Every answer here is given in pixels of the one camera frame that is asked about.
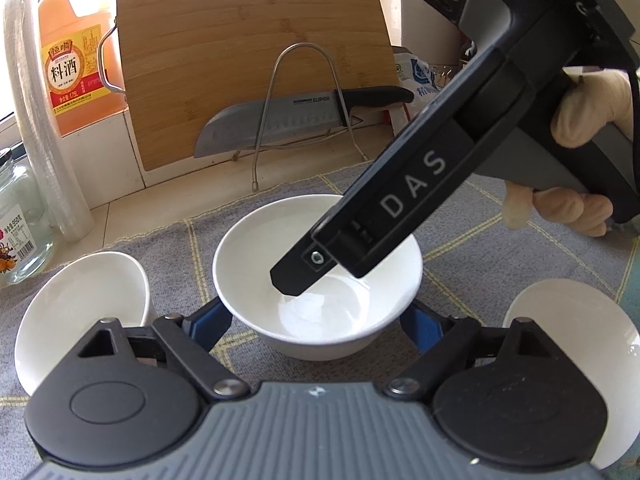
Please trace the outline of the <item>right gloved hand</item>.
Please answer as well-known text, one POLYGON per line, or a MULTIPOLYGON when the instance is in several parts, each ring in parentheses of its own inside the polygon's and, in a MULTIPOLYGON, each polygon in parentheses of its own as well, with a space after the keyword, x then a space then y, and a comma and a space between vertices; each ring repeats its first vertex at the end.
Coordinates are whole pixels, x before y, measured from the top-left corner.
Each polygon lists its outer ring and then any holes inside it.
POLYGON ((536 99, 491 168, 506 181, 508 228, 525 226, 538 212, 585 236, 638 233, 637 88, 635 76, 600 70, 563 76, 536 99))

